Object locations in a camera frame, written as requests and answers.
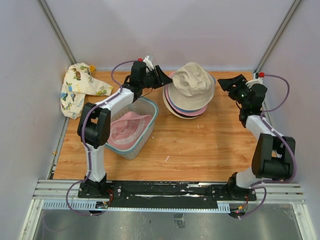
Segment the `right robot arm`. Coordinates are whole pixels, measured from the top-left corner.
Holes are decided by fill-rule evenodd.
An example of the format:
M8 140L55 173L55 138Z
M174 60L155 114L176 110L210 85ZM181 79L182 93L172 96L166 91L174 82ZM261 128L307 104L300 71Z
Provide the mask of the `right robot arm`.
M268 89L264 77L258 72L252 80L242 74L218 79L221 89L240 105L239 121L257 139L251 166L233 173L223 187L232 200L249 200L262 183L289 183L297 173L295 139L275 130L265 117L262 105Z

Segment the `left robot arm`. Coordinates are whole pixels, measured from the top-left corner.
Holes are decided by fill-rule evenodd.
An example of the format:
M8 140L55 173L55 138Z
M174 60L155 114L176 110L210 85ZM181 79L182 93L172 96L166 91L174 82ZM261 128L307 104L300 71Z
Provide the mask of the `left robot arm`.
M158 89L172 83L161 68L144 60L133 60L130 75L110 97L98 103L86 103L77 134L86 152L87 171L80 182L79 198L102 198L108 193L104 167L105 144L111 133L111 118L142 96L144 89Z

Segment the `grey plastic laundry basket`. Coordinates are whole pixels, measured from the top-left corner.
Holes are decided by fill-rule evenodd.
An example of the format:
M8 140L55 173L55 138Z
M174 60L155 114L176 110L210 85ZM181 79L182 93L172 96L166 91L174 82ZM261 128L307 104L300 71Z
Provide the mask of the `grey plastic laundry basket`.
M121 157L133 160L153 133L158 105L142 97L123 107L111 118L110 135L105 147Z

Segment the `beige bucket hat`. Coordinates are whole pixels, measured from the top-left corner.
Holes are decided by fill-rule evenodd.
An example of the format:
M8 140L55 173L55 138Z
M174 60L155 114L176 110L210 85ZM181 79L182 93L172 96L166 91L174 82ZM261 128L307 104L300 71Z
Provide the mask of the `beige bucket hat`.
M167 98L166 98L166 94L165 94L165 89L162 90L162 98L163 98L163 102L164 105L166 106L166 108L176 117L181 118L181 119L186 119L186 120L191 120L191 119L195 119L198 116L187 116L187 115L183 115L180 113L177 113L174 111L174 109L171 107L171 105L169 104Z

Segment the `light pink hat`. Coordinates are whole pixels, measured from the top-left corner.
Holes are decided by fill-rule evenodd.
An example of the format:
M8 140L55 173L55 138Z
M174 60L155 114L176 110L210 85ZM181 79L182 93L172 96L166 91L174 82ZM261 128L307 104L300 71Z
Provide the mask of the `light pink hat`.
M151 120L151 115L140 115L134 111L125 113L111 123L107 143L119 150L130 149L143 134Z

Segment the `pink bucket hat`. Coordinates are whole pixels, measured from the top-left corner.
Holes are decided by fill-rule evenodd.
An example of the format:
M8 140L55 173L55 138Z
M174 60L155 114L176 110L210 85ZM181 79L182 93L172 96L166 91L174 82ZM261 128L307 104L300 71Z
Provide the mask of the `pink bucket hat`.
M208 73L175 71L172 83L164 89L164 100L183 117L197 117L203 114L215 94L215 80Z

